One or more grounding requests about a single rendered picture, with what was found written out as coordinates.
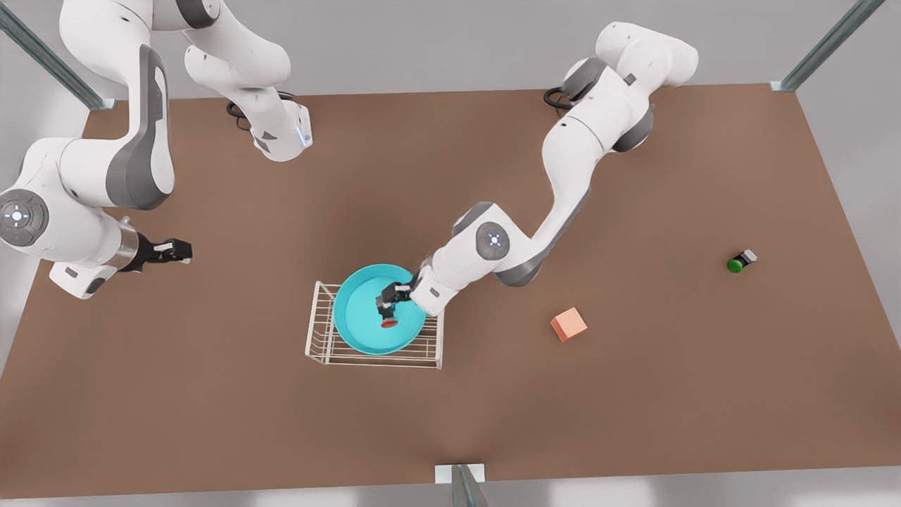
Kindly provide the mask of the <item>teal round plate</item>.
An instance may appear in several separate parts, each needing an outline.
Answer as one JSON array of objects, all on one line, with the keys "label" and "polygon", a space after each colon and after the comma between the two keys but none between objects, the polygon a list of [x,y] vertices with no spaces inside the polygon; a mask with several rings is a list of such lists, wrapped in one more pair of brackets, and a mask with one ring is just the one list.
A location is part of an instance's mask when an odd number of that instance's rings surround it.
[{"label": "teal round plate", "polygon": [[370,264],[342,282],[334,302],[334,323],[352,349],[366,354],[390,354],[418,336],[427,314],[415,302],[396,305],[397,325],[383,327],[377,296],[392,282],[409,282],[412,273],[393,264]]}]

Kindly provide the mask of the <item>orange cube block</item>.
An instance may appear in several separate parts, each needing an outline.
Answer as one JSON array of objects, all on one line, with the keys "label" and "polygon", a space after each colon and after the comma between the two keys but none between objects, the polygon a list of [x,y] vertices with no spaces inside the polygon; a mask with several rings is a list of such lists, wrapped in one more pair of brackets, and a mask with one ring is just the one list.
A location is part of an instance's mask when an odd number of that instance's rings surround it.
[{"label": "orange cube block", "polygon": [[555,315],[550,321],[550,325],[561,343],[566,343],[588,329],[588,325],[575,307]]}]

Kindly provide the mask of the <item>silver frame post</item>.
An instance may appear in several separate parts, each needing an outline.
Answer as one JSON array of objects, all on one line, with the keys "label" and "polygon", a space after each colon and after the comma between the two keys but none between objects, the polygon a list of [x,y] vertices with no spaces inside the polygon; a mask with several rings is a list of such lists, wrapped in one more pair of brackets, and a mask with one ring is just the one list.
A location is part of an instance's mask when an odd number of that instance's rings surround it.
[{"label": "silver frame post", "polygon": [[486,481],[483,464],[445,464],[434,466],[435,484],[449,484],[453,507],[489,507],[480,487]]},{"label": "silver frame post", "polygon": [[103,99],[86,81],[78,76],[67,63],[58,57],[55,51],[32,31],[23,20],[0,0],[0,31],[12,39],[33,61],[68,90],[72,96],[80,100],[90,111],[106,111],[115,107],[115,99]]},{"label": "silver frame post", "polygon": [[859,29],[866,20],[887,0],[856,0],[846,13],[834,23],[811,51],[786,74],[782,80],[770,81],[769,89],[773,93],[794,93],[813,76],[814,72],[824,64],[836,49],[847,41],[850,35]]}]

